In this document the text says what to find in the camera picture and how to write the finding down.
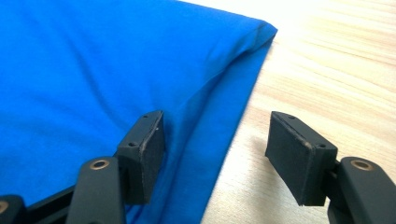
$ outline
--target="blue cloth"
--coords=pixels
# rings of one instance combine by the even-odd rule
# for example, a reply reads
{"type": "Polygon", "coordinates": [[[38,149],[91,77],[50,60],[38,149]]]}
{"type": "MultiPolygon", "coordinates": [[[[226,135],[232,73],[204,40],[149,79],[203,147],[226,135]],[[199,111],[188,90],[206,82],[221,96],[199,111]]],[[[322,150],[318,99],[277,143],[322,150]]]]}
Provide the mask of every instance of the blue cloth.
{"type": "Polygon", "coordinates": [[[276,28],[176,1],[0,2],[0,195],[27,205],[164,112],[151,203],[128,221],[197,223],[276,28]]]}

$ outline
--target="blue fabric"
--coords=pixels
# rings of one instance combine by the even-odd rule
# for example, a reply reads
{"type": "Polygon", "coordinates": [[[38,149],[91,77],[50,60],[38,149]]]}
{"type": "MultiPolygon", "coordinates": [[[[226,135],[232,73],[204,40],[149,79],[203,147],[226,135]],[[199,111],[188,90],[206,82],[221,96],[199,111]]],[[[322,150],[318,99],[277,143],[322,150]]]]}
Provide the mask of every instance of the blue fabric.
{"type": "Polygon", "coordinates": [[[0,2],[0,195],[30,205],[164,112],[166,153],[138,223],[201,220],[276,28],[175,1],[0,2]]]}

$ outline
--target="blue towel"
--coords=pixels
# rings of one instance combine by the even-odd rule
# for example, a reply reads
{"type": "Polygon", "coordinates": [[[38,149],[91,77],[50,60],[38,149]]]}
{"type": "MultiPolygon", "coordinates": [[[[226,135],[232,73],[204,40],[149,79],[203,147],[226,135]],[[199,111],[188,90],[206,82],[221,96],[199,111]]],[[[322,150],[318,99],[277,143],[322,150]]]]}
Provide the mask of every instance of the blue towel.
{"type": "Polygon", "coordinates": [[[163,166],[128,221],[198,223],[275,34],[177,1],[1,1],[0,195],[74,185],[160,109],[163,166]]]}

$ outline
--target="light wood tabletop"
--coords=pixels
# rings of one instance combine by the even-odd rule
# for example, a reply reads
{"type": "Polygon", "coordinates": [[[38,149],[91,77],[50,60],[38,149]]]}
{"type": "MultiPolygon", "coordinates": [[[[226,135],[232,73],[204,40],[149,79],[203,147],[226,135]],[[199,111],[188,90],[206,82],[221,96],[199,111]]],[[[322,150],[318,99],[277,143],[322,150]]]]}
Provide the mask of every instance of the light wood tabletop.
{"type": "Polygon", "coordinates": [[[291,114],[396,182],[396,1],[188,0],[278,28],[203,223],[328,223],[298,206],[264,156],[271,111],[291,114]]]}

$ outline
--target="wood grain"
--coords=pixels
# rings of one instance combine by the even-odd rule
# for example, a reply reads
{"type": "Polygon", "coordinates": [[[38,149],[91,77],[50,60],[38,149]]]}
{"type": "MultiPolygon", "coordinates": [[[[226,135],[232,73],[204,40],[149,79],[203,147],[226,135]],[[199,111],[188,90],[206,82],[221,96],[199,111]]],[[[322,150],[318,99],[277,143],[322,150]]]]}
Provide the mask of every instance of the wood grain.
{"type": "Polygon", "coordinates": [[[279,29],[203,223],[328,223],[264,157],[271,111],[292,114],[396,182],[396,1],[190,0],[279,29]]]}

